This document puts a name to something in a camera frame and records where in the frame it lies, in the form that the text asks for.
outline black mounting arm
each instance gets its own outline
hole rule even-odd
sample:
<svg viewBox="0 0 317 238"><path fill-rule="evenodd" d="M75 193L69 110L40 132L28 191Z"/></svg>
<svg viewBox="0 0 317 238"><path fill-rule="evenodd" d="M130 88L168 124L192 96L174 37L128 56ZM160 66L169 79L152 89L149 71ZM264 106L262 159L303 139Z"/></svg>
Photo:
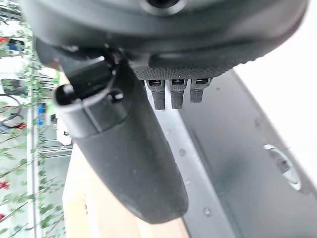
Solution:
<svg viewBox="0 0 317 238"><path fill-rule="evenodd" d="M41 62L61 66L71 85L55 107L99 177L134 215L163 223L185 214L188 198L142 82L125 59L36 41Z"/></svg>

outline wooden board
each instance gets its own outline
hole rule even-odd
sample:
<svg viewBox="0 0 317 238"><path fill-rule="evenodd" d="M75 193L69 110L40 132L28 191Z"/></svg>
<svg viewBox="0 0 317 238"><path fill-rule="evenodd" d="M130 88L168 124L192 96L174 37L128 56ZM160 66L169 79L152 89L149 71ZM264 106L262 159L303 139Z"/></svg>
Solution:
<svg viewBox="0 0 317 238"><path fill-rule="evenodd" d="M189 238L181 218L151 225L133 216L74 145L63 194L67 238Z"/></svg>

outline screw hole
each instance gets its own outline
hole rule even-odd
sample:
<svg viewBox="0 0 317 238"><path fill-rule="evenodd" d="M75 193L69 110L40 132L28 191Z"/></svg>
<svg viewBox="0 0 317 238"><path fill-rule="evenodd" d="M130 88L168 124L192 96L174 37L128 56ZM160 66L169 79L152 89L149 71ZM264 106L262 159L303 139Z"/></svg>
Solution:
<svg viewBox="0 0 317 238"><path fill-rule="evenodd" d="M170 8L176 5L179 0L147 0L147 2L156 8Z"/></svg>
<svg viewBox="0 0 317 238"><path fill-rule="evenodd" d="M207 84L209 82L208 78L197 79L196 84Z"/></svg>
<svg viewBox="0 0 317 238"><path fill-rule="evenodd" d="M161 80L149 80L150 86L161 86L162 82Z"/></svg>
<svg viewBox="0 0 317 238"><path fill-rule="evenodd" d="M184 85L184 80L183 79L173 79L172 80L172 85L174 86L181 86Z"/></svg>

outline black plastic tab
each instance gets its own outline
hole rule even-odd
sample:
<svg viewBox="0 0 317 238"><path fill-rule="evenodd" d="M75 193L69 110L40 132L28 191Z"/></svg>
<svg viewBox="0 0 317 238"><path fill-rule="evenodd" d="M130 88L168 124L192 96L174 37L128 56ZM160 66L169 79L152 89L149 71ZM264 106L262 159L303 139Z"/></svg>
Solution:
<svg viewBox="0 0 317 238"><path fill-rule="evenodd" d="M154 107L156 110L165 109L165 81L164 80L147 80L147 85L152 91Z"/></svg>
<svg viewBox="0 0 317 238"><path fill-rule="evenodd" d="M169 80L170 95L173 109L183 108L184 90L187 86L187 79Z"/></svg>
<svg viewBox="0 0 317 238"><path fill-rule="evenodd" d="M203 99L204 89L207 88L212 78L192 79L190 84L190 101L200 103Z"/></svg>

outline red flower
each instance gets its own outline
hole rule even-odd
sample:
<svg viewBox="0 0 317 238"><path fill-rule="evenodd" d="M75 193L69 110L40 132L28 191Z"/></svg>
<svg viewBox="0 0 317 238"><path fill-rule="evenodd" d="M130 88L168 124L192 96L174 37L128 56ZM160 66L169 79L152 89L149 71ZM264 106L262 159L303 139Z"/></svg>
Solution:
<svg viewBox="0 0 317 238"><path fill-rule="evenodd" d="M7 42L9 39L6 37L0 37L0 43Z"/></svg>
<svg viewBox="0 0 317 238"><path fill-rule="evenodd" d="M5 214L1 213L0 214L0 222L2 221L3 218L5 218Z"/></svg>
<svg viewBox="0 0 317 238"><path fill-rule="evenodd" d="M23 128L26 127L26 124L23 122L23 123L15 123L14 125L19 125L19 127L17 128L18 130L22 130Z"/></svg>
<svg viewBox="0 0 317 238"><path fill-rule="evenodd" d="M8 184L8 182L0 182L0 189L1 188L8 190L10 188L10 185Z"/></svg>

